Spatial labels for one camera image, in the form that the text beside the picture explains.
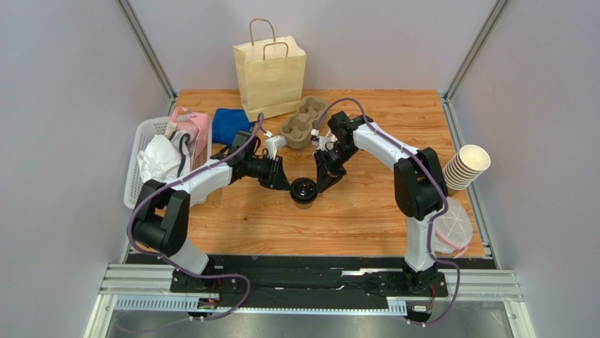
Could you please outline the black plastic cup lid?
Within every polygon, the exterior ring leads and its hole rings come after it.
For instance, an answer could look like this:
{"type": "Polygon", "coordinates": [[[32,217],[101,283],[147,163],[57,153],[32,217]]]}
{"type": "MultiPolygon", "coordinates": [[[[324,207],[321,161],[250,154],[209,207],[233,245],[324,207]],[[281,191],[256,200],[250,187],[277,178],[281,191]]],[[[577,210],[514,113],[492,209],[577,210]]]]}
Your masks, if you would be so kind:
{"type": "Polygon", "coordinates": [[[316,183],[308,177],[297,178],[291,183],[290,196],[296,204],[311,204],[318,196],[316,183]]]}

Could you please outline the brown paper coffee cup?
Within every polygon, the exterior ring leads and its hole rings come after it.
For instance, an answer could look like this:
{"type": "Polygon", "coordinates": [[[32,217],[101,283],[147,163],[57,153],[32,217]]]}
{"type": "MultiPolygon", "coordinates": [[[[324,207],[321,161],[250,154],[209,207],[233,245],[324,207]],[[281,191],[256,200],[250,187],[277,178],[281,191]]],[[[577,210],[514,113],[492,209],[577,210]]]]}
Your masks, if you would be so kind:
{"type": "Polygon", "coordinates": [[[300,210],[308,210],[313,206],[313,202],[310,203],[294,203],[294,205],[300,210]]]}

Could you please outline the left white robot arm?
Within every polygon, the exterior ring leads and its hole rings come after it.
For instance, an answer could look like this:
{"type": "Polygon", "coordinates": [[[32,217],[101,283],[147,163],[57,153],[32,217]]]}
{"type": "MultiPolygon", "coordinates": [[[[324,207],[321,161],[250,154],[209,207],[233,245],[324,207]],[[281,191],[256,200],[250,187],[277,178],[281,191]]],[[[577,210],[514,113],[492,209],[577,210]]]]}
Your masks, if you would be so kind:
{"type": "Polygon", "coordinates": [[[292,189],[282,157],[256,155],[258,143],[256,135],[238,132],[231,146],[187,176],[169,183],[156,180],[144,183],[127,226],[131,245],[190,277],[209,279],[205,271],[212,264],[210,258],[187,238],[192,206],[244,177],[257,179],[267,189],[287,192],[292,189]]]}

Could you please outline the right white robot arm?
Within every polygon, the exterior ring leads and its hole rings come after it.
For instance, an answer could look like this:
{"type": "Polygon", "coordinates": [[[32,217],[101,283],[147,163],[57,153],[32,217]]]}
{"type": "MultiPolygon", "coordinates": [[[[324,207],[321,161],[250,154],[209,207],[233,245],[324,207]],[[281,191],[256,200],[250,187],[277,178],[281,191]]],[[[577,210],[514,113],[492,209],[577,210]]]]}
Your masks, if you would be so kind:
{"type": "Polygon", "coordinates": [[[339,112],[327,126],[335,140],[321,140],[313,155],[316,192],[337,184],[346,175],[344,164],[357,151],[366,151],[385,164],[394,174],[395,202],[406,217],[404,287],[410,294],[429,290],[437,273],[434,221],[447,210],[447,189],[437,153],[400,142],[365,116],[350,118],[339,112]]]}

